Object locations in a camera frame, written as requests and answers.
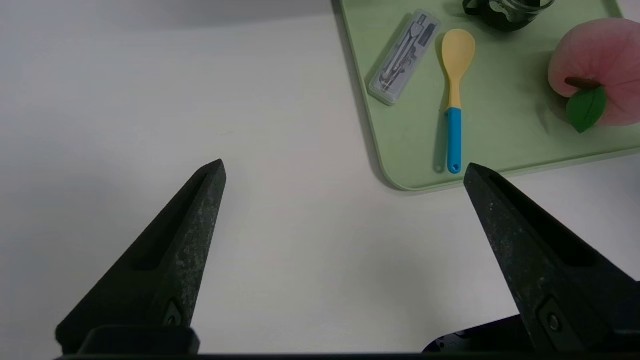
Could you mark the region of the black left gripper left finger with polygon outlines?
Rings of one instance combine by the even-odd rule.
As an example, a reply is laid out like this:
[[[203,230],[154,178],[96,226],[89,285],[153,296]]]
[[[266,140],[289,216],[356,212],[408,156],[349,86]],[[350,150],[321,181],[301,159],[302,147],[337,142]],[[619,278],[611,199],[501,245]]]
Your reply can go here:
[[[191,328],[227,174],[199,168],[55,329],[64,354],[197,354]]]

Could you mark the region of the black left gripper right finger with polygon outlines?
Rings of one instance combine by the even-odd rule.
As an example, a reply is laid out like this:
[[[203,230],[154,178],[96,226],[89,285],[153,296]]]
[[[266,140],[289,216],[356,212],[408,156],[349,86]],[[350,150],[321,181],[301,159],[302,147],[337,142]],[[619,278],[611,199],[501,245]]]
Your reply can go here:
[[[639,351],[637,281],[496,171],[464,187],[536,350]]]

